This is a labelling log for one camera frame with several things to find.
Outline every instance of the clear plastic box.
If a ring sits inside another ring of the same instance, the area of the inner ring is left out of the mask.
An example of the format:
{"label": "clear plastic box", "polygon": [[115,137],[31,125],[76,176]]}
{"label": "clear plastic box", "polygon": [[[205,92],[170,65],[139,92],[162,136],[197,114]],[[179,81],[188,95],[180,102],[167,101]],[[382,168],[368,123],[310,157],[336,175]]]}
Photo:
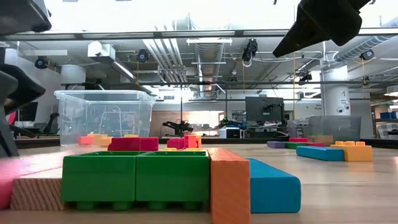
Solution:
{"label": "clear plastic box", "polygon": [[61,145],[90,133],[148,136],[155,98],[133,90],[59,90]]}

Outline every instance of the shelf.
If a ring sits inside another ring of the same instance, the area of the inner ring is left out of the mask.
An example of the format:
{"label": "shelf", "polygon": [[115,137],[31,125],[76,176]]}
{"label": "shelf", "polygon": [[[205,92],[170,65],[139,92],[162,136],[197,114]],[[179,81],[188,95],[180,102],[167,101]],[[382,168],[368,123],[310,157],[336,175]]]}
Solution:
{"label": "shelf", "polygon": [[390,122],[390,123],[398,123],[398,119],[375,119],[376,123],[380,122]]}

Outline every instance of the workstation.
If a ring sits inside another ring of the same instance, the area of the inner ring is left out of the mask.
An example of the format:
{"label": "workstation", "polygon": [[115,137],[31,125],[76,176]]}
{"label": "workstation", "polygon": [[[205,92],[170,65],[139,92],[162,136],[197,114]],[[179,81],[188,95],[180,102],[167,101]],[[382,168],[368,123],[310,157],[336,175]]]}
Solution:
{"label": "workstation", "polygon": [[398,2],[153,1],[0,7],[0,220],[398,222]]}

